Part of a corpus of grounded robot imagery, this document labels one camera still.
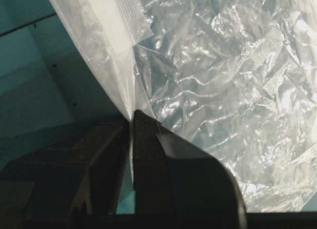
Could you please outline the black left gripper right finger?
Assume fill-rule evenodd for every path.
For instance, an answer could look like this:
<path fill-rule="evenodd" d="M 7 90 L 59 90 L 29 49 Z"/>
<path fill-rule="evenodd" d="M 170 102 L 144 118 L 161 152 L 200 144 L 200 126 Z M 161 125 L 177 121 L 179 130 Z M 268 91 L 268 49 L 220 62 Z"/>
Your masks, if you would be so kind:
<path fill-rule="evenodd" d="M 141 110 L 133 120 L 135 216 L 140 229 L 245 229 L 233 174 Z"/>

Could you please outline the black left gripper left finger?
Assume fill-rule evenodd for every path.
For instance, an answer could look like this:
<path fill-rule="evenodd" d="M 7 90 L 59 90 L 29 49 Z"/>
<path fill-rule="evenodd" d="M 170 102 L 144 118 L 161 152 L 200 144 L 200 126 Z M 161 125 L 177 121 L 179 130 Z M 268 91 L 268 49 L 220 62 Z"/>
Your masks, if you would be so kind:
<path fill-rule="evenodd" d="M 72 229 L 80 216 L 116 212 L 129 123 L 101 123 L 86 134 L 11 160 L 0 174 L 3 229 Z"/>

